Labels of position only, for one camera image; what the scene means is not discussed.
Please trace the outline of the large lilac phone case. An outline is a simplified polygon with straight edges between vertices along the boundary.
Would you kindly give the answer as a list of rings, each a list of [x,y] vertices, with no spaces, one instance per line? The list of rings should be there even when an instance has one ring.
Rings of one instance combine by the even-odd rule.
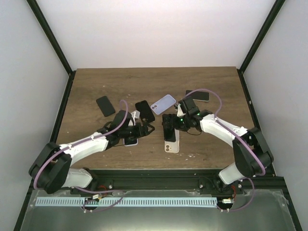
[[[134,146],[134,145],[137,145],[138,144],[138,139],[129,139],[129,138],[125,138],[124,141],[123,141],[123,144],[125,146]]]

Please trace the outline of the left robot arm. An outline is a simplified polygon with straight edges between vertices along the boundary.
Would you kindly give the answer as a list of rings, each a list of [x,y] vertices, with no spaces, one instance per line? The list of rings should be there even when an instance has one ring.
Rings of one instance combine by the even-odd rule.
[[[29,169],[35,189],[53,194],[61,188],[82,188],[87,194],[98,190],[98,182],[88,169],[72,168],[76,162],[95,153],[150,135],[154,126],[146,121],[136,122],[128,111],[121,110],[113,121],[107,122],[93,134],[67,144],[49,142]]]

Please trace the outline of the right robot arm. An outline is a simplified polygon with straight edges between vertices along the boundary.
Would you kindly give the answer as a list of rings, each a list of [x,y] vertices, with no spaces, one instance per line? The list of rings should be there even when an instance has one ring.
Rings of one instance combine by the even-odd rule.
[[[215,136],[233,149],[234,163],[222,169],[214,181],[214,189],[220,194],[226,193],[231,184],[244,178],[263,176],[274,157],[260,129],[247,129],[233,125],[218,118],[208,110],[199,110],[193,99],[182,99],[175,114],[163,114],[162,126],[165,144],[179,141],[179,132],[194,128]]]

